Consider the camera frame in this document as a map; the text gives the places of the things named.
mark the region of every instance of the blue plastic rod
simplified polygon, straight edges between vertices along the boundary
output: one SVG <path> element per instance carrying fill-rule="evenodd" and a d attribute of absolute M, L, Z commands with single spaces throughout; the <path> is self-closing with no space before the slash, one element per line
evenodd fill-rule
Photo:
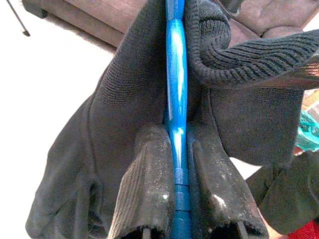
<path fill-rule="evenodd" d="M 186 153 L 187 61 L 183 13 L 184 0 L 166 0 L 167 116 L 176 193 L 172 239 L 191 239 Z"/>

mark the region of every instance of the couch cushion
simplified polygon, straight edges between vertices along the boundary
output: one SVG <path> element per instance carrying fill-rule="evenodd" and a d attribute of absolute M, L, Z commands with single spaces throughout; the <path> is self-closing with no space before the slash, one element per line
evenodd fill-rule
<path fill-rule="evenodd" d="M 262 35 L 278 26 L 303 28 L 319 11 L 319 0 L 245 0 L 236 18 Z"/>
<path fill-rule="evenodd" d="M 279 26 L 266 31 L 263 35 L 263 38 L 289 36 L 292 34 L 301 33 L 302 31 L 303 31 L 302 28 L 299 28 L 299 27 Z"/>
<path fill-rule="evenodd" d="M 245 41 L 260 39 L 260 36 L 234 19 L 230 19 L 229 24 L 231 28 L 231 40 L 229 47 Z"/>
<path fill-rule="evenodd" d="M 116 30 L 126 33 L 146 0 L 66 0 Z"/>

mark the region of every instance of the black knit fabric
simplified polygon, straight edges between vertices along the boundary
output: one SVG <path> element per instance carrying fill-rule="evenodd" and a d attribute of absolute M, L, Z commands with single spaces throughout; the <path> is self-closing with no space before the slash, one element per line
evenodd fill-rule
<path fill-rule="evenodd" d="M 229 25 L 215 4 L 187 0 L 184 17 L 188 119 L 192 120 L 203 97 L 203 103 L 211 107 L 202 117 L 216 123 L 228 155 L 257 164 L 287 160 L 303 91 L 241 88 L 269 84 L 269 80 L 274 84 L 275 77 L 304 65 L 319 45 L 318 32 L 227 50 Z M 280 44 L 278 51 L 268 48 Z M 202 95 L 199 82 L 211 89 L 205 88 Z M 282 87 L 283 81 L 276 82 Z M 165 85 L 165 2 L 148 0 L 95 93 L 70 119 L 49 151 L 26 223 L 32 238 L 107 236 L 121 178 L 134 159 L 135 136 L 146 123 L 162 122 Z"/>
<path fill-rule="evenodd" d="M 134 140 L 165 108 L 165 1 L 150 0 L 49 154 L 26 223 L 37 239 L 105 238 Z"/>

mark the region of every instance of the blue handle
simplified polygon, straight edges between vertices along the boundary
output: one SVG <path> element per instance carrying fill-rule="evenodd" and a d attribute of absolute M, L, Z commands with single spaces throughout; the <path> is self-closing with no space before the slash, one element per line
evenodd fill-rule
<path fill-rule="evenodd" d="M 191 239 L 186 154 L 187 61 L 183 11 L 184 0 L 166 0 L 167 121 L 176 193 L 172 239 Z"/>

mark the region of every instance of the red fabric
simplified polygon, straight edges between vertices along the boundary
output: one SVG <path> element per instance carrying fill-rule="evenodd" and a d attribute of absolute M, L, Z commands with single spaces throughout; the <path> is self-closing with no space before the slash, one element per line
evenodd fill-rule
<path fill-rule="evenodd" d="M 289 234 L 289 239 L 319 239 L 319 225 L 314 221 Z"/>

